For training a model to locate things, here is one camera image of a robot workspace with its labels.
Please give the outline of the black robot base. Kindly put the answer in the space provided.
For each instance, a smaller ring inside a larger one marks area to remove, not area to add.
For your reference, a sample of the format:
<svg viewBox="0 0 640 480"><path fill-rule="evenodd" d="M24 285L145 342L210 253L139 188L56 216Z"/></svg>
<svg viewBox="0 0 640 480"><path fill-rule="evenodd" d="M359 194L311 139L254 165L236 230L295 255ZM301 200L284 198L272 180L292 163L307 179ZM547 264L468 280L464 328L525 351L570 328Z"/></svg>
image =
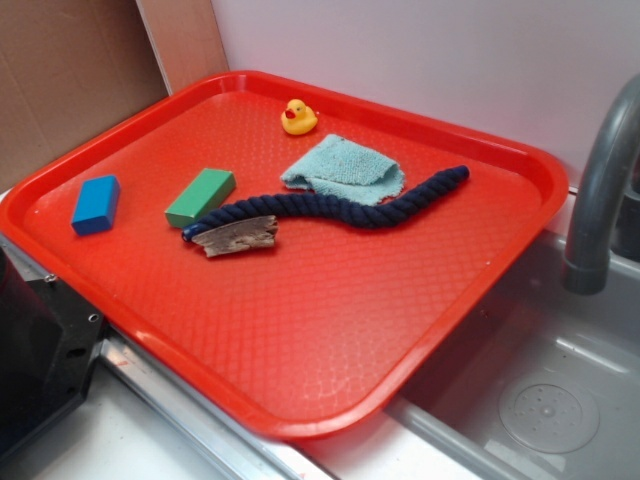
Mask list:
<svg viewBox="0 0 640 480"><path fill-rule="evenodd" d="M1 461L86 399L106 322L63 280L26 280L1 253Z"/></svg>

